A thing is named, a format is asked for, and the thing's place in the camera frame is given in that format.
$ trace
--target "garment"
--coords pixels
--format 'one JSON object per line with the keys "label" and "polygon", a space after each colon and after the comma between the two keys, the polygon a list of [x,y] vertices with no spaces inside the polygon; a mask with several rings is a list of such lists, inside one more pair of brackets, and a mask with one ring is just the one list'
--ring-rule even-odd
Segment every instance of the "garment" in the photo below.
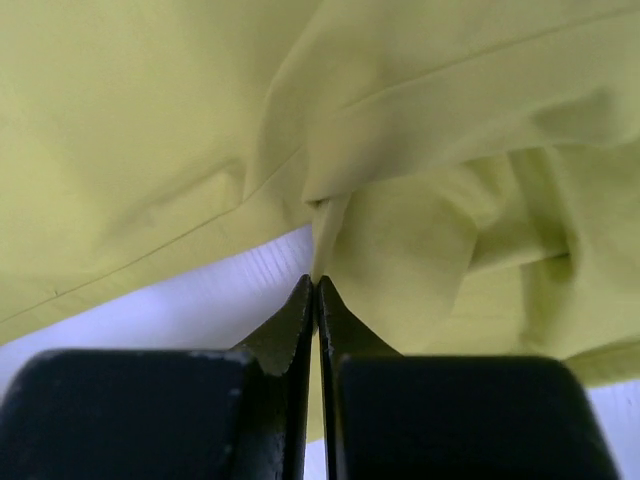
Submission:
{"label": "garment", "polygon": [[0,343],[310,221],[406,353],[640,374],[640,2],[0,2]]}

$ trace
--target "lime green cloth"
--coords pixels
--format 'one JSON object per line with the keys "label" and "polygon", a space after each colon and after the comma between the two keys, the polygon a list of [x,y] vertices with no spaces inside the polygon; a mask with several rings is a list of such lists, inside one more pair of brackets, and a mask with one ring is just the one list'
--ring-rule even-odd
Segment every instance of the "lime green cloth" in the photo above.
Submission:
{"label": "lime green cloth", "polygon": [[640,374],[640,2],[0,0],[0,343],[313,221],[407,353]]}

